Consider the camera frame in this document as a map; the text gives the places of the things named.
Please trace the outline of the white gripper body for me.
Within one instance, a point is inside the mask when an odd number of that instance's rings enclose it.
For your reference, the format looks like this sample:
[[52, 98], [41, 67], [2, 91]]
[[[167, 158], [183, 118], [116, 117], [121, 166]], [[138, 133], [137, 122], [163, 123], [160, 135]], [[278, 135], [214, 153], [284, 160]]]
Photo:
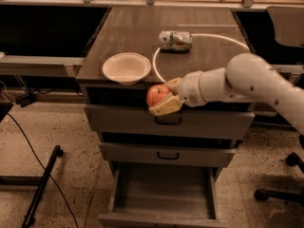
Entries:
[[186, 74], [179, 82], [177, 87], [178, 95], [182, 102], [190, 107], [203, 105], [203, 98], [200, 93], [201, 71]]

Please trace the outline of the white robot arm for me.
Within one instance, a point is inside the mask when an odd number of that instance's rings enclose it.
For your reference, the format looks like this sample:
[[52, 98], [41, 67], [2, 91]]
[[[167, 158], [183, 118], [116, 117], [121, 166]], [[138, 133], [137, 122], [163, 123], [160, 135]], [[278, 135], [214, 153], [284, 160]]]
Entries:
[[183, 105], [265, 103], [304, 134], [304, 89], [284, 79], [273, 66], [251, 53], [233, 57], [225, 67], [199, 70], [153, 85], [147, 91], [146, 102], [154, 116], [177, 112]]

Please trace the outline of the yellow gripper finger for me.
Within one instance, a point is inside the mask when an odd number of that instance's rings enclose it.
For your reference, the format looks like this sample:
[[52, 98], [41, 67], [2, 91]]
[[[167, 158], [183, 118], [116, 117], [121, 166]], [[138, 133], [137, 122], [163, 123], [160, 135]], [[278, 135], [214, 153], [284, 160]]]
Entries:
[[164, 116], [179, 111], [182, 105], [183, 100], [179, 95], [169, 93], [158, 103], [149, 106], [148, 110], [154, 116]]
[[181, 77], [178, 77], [178, 78], [165, 82], [164, 85], [166, 87], [168, 87], [173, 94], [177, 94], [178, 85], [179, 85], [180, 81], [181, 81]]

